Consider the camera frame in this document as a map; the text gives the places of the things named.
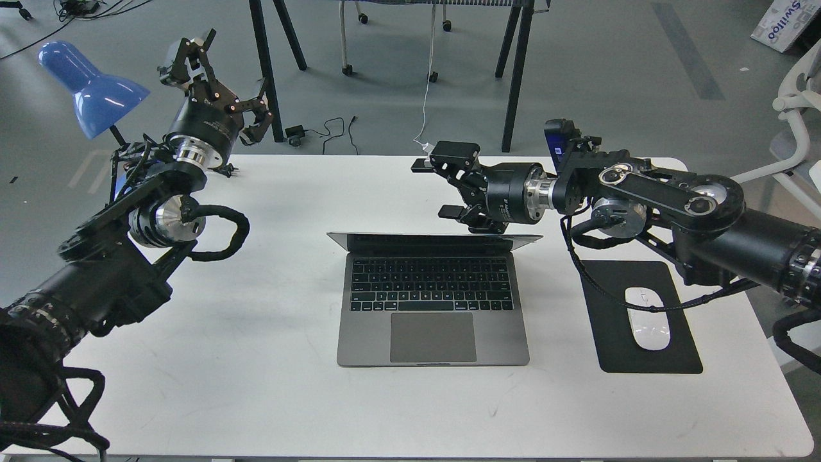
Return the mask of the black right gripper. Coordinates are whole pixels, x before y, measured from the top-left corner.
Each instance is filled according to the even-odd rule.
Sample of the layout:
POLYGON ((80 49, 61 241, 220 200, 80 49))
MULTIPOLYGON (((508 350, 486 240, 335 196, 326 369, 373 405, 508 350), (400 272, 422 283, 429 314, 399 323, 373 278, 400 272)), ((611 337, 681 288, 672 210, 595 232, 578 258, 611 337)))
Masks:
POLYGON ((413 173, 436 173, 459 190, 466 204, 443 205, 439 218, 454 219, 473 234, 501 234, 501 222, 534 225, 551 209, 549 192, 557 179, 540 163, 505 162, 484 170, 474 142, 439 141, 413 173))

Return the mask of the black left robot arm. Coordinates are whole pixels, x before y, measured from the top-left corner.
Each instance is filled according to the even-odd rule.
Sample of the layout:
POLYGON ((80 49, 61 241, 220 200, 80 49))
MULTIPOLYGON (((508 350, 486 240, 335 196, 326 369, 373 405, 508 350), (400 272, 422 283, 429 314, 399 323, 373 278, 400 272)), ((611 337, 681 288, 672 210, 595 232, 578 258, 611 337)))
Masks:
POLYGON ((87 441, 106 460, 109 441, 95 432, 91 413, 105 377, 65 366, 79 342, 143 321, 170 301, 168 278, 185 259, 221 261, 236 254, 250 232, 244 214, 202 205, 192 194, 206 173, 228 176, 236 140, 249 146, 273 122, 264 92, 240 100, 214 75, 207 51, 216 35, 183 38, 159 67, 162 84, 185 101, 170 131, 127 143, 115 123, 148 91, 97 70, 73 44, 44 44, 38 60, 74 97, 74 113, 88 138, 111 131, 110 202, 61 246, 65 266, 2 309, 2 448, 58 450, 71 438, 87 441))

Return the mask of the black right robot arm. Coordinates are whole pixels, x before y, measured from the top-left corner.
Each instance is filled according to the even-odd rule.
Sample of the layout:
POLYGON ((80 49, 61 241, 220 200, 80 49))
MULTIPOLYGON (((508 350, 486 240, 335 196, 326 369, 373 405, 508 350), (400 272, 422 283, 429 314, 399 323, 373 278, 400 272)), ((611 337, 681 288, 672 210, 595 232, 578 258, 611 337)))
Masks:
POLYGON ((687 286, 716 291, 681 302, 700 306, 766 286, 803 306, 772 325, 772 339, 792 359, 819 372, 819 356, 795 344, 789 331, 819 320, 819 230, 747 207, 740 184, 727 176, 663 169, 628 150, 601 151, 566 118, 546 121, 554 163, 480 163, 480 146, 439 141, 425 146, 414 173, 434 173, 457 188, 463 205, 443 205, 439 217, 474 234, 503 234, 510 223, 534 225, 546 210, 560 228, 580 276, 599 293, 577 246, 613 248, 639 241, 675 265, 687 286))

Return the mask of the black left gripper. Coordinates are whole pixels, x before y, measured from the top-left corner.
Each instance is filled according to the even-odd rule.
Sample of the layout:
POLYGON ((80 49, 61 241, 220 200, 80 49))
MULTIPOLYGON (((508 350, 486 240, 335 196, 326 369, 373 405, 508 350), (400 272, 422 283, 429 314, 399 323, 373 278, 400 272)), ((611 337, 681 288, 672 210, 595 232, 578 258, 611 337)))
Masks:
POLYGON ((167 143, 176 148, 185 138, 196 138, 213 148, 221 158, 229 158, 238 138, 244 146, 263 141, 273 122, 267 102, 269 79, 258 80, 255 98, 240 101, 234 91, 217 82, 207 51, 216 30, 205 38, 181 38, 172 44, 164 65, 159 65, 160 82, 184 90, 187 99, 167 133, 167 143), (245 113, 254 115, 254 123, 244 125, 245 113))

